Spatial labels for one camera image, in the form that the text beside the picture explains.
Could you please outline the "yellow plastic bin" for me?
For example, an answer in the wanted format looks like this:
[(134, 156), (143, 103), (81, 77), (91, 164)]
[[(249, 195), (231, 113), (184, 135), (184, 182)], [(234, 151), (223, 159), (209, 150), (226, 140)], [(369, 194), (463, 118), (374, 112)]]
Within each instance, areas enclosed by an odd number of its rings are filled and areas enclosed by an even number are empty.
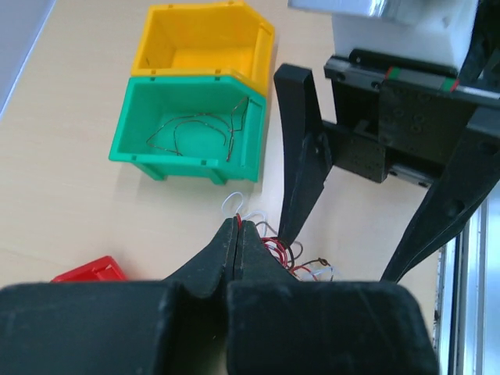
[(267, 95), (274, 26), (243, 1), (149, 7), (131, 74), (232, 76)]

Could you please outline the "green plastic bin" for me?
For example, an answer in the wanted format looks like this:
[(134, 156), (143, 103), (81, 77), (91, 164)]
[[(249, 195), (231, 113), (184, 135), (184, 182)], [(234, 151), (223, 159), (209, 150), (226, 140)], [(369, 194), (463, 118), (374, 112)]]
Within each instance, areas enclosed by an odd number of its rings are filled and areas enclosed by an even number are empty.
[(259, 179), (266, 98), (231, 76), (132, 77), (109, 151), (153, 180)]

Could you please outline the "red plastic bin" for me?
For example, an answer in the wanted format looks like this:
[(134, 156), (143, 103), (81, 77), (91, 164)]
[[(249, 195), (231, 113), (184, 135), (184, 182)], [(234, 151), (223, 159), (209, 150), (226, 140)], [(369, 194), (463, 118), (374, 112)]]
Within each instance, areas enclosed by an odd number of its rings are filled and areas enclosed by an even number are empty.
[(92, 281), (122, 281), (127, 276), (112, 256), (103, 256), (83, 266), (62, 273), (52, 279), (52, 282), (92, 282)]

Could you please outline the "aluminium frame rail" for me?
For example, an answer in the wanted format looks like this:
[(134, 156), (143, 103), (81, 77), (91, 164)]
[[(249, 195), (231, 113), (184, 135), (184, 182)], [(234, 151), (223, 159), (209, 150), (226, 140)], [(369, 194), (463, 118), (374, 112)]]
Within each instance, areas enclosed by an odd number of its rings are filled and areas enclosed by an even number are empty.
[(434, 349), (442, 374), (499, 372), (499, 188), (439, 255)]

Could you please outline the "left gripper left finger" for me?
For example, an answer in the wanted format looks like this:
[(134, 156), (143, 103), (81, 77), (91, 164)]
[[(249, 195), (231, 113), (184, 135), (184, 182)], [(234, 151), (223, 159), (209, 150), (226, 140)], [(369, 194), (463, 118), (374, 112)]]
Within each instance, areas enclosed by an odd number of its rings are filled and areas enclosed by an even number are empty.
[(4, 374), (223, 374), (238, 224), (164, 280), (1, 290)]

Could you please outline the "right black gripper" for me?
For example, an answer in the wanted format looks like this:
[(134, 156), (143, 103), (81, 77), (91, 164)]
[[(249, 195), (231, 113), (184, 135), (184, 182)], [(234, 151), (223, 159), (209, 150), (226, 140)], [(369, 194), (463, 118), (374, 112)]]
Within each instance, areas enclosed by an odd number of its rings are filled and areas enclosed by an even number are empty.
[[(337, 125), (352, 134), (338, 166), (377, 183), (392, 175), (420, 186), (445, 168), (382, 274), (397, 283), (459, 234), (499, 181), (499, 77), (466, 80), (451, 66), (358, 48), (332, 55), (324, 73)], [(293, 241), (333, 164), (313, 72), (283, 64), (273, 79), (284, 148), (278, 237)]]

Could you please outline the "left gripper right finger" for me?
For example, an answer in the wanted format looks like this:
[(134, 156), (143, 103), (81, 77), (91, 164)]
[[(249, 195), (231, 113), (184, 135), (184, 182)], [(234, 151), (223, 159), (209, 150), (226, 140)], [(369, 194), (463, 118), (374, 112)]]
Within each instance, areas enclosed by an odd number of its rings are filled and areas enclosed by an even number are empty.
[(404, 287), (296, 280), (247, 221), (237, 252), (241, 265), (227, 287), (228, 373), (439, 373), (420, 306)]

